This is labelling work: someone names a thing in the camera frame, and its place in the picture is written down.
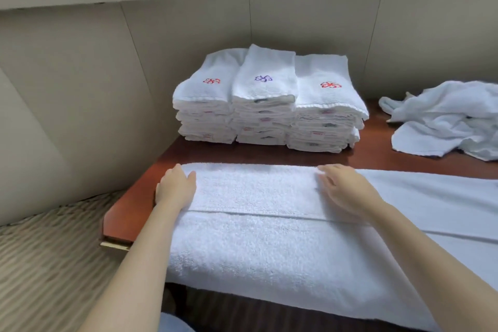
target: beige wall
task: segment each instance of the beige wall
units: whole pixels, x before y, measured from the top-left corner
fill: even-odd
[[[248,46],[347,54],[364,98],[498,78],[498,0],[136,0],[0,12],[0,223],[131,184],[175,86]]]

